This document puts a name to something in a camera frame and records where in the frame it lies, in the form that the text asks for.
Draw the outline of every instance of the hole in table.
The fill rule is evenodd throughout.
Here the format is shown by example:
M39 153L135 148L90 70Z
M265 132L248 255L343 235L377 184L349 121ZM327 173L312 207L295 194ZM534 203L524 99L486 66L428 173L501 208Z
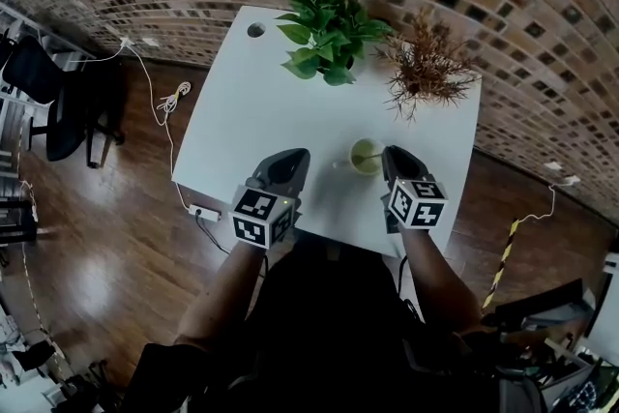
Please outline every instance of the hole in table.
M264 27L264 24L261 22L255 22L250 24L250 27L248 28L248 35L252 38L258 38L264 35L265 30L266 28Z

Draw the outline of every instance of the green leafy plant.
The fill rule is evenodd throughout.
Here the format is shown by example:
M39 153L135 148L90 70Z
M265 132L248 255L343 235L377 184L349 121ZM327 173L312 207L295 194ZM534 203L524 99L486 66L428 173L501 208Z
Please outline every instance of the green leafy plant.
M278 26L292 42L308 45L288 52L290 60L282 65L301 79L316 72L324 80L339 86L355 81L349 71L355 58L364 58L364 42L379 42L392 28L378 19L369 19L357 0L289 0L293 13L278 19L295 24Z

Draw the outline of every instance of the potted plant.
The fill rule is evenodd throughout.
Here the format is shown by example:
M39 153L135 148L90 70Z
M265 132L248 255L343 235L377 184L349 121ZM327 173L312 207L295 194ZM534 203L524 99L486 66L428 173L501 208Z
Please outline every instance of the potted plant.
M295 14L278 19L294 24L278 26L295 44L308 45L290 54L282 64L301 79L322 73L327 84L355 81L349 71L354 59L364 58L364 42L378 42L392 32L378 19L369 19L357 0L289 0Z
M376 51L396 70L389 81L392 102L398 115L408 121L415 118L418 103L449 104L466 98L478 78L472 72L474 60L452 40L451 28L443 21L432 23L428 13L421 11L410 24L410 40L388 37L387 47Z

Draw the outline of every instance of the wall socket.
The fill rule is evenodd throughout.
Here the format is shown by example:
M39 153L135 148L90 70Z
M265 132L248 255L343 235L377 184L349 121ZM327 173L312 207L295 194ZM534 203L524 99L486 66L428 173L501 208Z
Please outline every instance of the wall socket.
M221 212L213 210L211 208L201 207L200 205L192 203L190 205L190 215L192 217L195 217L195 214L197 214L201 219L204 219L205 221L217 222L219 219L221 219Z
M159 42L152 37L144 37L142 41L148 46L160 46Z
M564 186L572 186L575 185L576 183L580 182L580 178L578 176L568 176L563 178L565 180L565 185Z
M135 43L133 42L133 40L129 37L123 37L120 39L120 46L121 47L125 47L125 46L131 46L131 45L135 45Z
M561 170L563 167L561 166L561 164L557 161L552 161L552 162L546 162L544 164L544 167L549 168L550 170Z

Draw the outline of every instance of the cup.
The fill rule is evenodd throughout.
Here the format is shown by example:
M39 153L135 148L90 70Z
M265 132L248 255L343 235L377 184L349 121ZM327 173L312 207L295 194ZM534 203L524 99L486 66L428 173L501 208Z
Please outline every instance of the cup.
M346 160L333 162L333 168L348 168L362 176L374 176L378 174L382 168L382 158L380 155L357 163L354 163L352 158L353 156L371 157L372 155L381 154L384 148L385 145L375 139L358 139L350 147Z

